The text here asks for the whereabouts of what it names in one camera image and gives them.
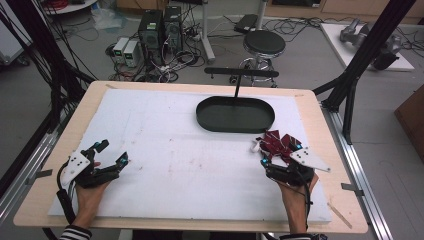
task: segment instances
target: box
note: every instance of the box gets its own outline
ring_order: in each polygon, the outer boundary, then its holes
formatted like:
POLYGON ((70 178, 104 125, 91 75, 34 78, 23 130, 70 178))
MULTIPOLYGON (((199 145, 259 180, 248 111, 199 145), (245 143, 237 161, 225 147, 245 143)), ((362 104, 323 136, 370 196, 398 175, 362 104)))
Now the box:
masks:
POLYGON ((395 115, 424 162, 424 85, 395 110, 395 115))
POLYGON ((117 0, 116 6, 122 12, 142 14, 146 9, 163 10, 169 0, 117 0))

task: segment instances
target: white board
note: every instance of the white board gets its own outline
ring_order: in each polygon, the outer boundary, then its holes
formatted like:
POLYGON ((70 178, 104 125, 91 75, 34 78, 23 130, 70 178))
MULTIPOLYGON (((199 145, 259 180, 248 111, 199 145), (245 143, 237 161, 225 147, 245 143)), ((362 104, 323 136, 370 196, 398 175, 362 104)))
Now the white board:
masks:
MULTIPOLYGON (((101 167, 112 165, 124 151, 130 162, 106 189, 99 216, 287 220, 277 184, 265 176, 260 154, 250 151, 252 140, 263 134, 204 130, 195 111, 209 96, 144 90, 106 92, 78 150, 108 139, 109 147, 96 155, 101 167)), ((274 108, 272 130, 279 130, 281 136, 288 133, 307 146, 293 97, 255 97, 274 108)), ((309 221, 330 221, 319 182, 312 201, 309 221)), ((49 215, 63 215, 57 199, 49 215)))
MULTIPOLYGON (((340 61, 346 67, 349 65, 350 61, 352 61, 353 56, 356 54, 357 48, 349 42, 341 42, 340 41, 340 31, 345 29, 349 24, 329 24, 329 23, 321 23, 321 28, 324 31, 325 36, 330 41, 331 46, 334 51, 337 53, 340 61)), ((356 32, 362 28, 363 25, 358 25, 356 27, 356 32)), ((390 65, 387 69, 388 71, 412 71, 414 67, 406 60, 400 53, 396 54, 399 57, 392 65, 390 65)))

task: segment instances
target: black metal frame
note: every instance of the black metal frame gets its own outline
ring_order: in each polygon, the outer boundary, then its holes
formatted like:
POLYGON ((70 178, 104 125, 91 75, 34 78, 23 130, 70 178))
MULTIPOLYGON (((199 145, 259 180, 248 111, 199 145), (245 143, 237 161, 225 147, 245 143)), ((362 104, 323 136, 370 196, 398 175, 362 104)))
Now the black metal frame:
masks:
POLYGON ((336 79, 313 90, 315 95, 319 95, 333 88, 330 96, 322 101, 322 107, 330 112, 338 112, 340 104, 346 98, 346 108, 343 119, 343 136, 351 145, 351 128, 353 107, 355 101, 356 85, 367 69, 368 65, 376 58, 380 48, 396 30, 396 27, 414 5, 416 0, 391 0, 374 27, 371 29, 364 43, 359 47, 352 61, 345 71, 336 79))

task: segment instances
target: red component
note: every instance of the red component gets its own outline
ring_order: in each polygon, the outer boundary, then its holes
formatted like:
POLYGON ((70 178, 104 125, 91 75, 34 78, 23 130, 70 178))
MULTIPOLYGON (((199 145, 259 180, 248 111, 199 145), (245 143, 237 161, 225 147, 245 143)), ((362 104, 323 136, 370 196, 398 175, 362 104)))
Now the red component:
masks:
POLYGON ((264 138, 257 138, 260 141, 262 151, 268 152, 267 159, 271 160, 273 156, 280 156, 281 159, 290 164, 290 154, 293 152, 290 145, 301 145, 302 143, 296 138, 286 134, 280 139, 278 130, 266 131, 264 138))

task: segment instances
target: striped sleeve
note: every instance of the striped sleeve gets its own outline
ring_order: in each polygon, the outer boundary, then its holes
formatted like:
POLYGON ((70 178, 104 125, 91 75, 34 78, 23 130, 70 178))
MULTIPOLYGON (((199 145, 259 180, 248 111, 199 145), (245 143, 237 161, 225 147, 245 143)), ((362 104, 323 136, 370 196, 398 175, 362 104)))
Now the striped sleeve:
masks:
POLYGON ((60 236, 60 240, 89 240, 91 232, 88 229, 69 225, 60 236))

